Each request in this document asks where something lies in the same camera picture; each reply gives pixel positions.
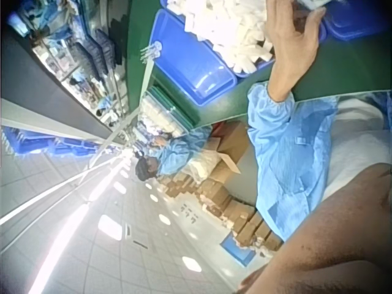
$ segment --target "worker in blue uniform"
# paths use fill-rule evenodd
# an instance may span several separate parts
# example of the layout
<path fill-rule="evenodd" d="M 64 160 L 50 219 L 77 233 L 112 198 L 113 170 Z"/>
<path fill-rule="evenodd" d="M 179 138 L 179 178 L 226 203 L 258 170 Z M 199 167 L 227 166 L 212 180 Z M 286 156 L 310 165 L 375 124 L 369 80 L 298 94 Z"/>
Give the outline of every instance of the worker in blue uniform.
<path fill-rule="evenodd" d="M 160 146 L 150 156 L 144 156 L 136 164 L 135 171 L 140 181 L 159 175 L 172 175 L 179 172 L 204 147 L 212 131 L 211 126 L 190 131 L 178 138 L 166 140 L 162 136 L 154 139 Z"/>
<path fill-rule="evenodd" d="M 390 92 L 295 105 L 325 9 L 301 34 L 292 0 L 266 6 L 276 62 L 249 91 L 249 136 L 257 209 L 285 243 L 237 294 L 392 293 Z"/>

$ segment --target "green table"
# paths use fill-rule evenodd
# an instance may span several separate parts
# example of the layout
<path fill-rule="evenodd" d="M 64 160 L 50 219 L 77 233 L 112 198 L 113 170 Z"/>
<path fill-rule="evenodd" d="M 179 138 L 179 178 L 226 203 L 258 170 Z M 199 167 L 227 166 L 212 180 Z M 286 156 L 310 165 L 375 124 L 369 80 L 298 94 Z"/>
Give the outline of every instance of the green table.
<path fill-rule="evenodd" d="M 133 1 L 127 46 L 129 108 L 139 103 L 144 65 L 140 50 L 148 45 L 159 0 Z M 269 78 L 271 66 L 240 81 L 230 92 L 204 107 L 193 104 L 158 68 L 151 84 L 158 85 L 182 109 L 195 126 L 223 121 L 247 113 L 246 94 L 257 81 Z M 355 92 L 391 89 L 391 35 L 389 32 L 350 42 L 329 37 L 321 44 L 312 69 L 293 90 L 296 101 Z"/>

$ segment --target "blue bin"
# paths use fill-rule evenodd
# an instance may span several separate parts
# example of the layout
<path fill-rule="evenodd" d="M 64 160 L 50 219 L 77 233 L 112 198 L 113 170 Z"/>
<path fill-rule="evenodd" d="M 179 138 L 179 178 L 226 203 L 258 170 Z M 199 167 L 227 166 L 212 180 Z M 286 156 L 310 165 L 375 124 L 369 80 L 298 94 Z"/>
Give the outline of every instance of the blue bin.
<path fill-rule="evenodd" d="M 326 5 L 324 17 L 326 29 L 339 40 L 352 40 L 387 31 L 391 22 L 381 2 L 374 0 L 332 1 Z"/>
<path fill-rule="evenodd" d="M 167 6 L 167 0 L 160 0 L 160 4 L 162 5 L 162 7 L 165 7 L 166 8 L 166 6 Z M 171 13 L 174 17 L 176 17 L 177 19 L 179 19 L 181 22 L 182 22 L 182 24 L 184 24 L 185 23 L 185 18 L 183 17 L 183 16 L 179 16 L 179 15 L 175 15 L 175 14 L 173 14 L 173 13 Z M 322 43 L 325 39 L 326 39 L 326 37 L 327 37 L 327 31 L 326 31 L 326 28 L 325 28 L 325 25 L 324 24 L 321 24 L 320 25 L 320 32 L 319 32 L 319 35 L 318 35 L 318 38 L 319 38 L 319 40 L 320 40 L 320 43 Z M 210 48 L 212 48 L 213 47 L 213 45 L 211 44 L 211 42 L 209 42 L 209 41 L 204 41 Z M 266 61 L 259 61 L 257 64 L 256 64 L 256 68 L 257 68 L 257 70 L 260 70 L 260 69 L 263 69 L 264 67 L 267 67 L 267 66 L 269 66 L 270 64 L 272 64 L 273 62 L 275 61 L 275 59 L 271 59 L 270 61 L 268 61 L 268 62 L 266 62 Z M 246 77 L 248 77 L 250 74 L 249 73 L 245 73 L 245 72 L 241 72 L 241 73 L 234 73 L 237 77 L 239 77 L 239 78 L 246 78 Z"/>
<path fill-rule="evenodd" d="M 237 84 L 236 75 L 204 42 L 184 31 L 165 9 L 155 17 L 150 44 L 162 44 L 155 65 L 198 106 L 206 105 Z"/>

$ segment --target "white plastic bag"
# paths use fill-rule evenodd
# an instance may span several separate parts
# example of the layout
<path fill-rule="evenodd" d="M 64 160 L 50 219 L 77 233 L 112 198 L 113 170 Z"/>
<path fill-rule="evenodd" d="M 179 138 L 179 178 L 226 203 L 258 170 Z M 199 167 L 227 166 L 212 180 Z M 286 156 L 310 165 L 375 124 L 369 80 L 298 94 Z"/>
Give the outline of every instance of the white plastic bag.
<path fill-rule="evenodd" d="M 193 177 L 197 184 L 201 184 L 213 172 L 219 161 L 221 157 L 216 151 L 203 149 L 181 171 Z"/>

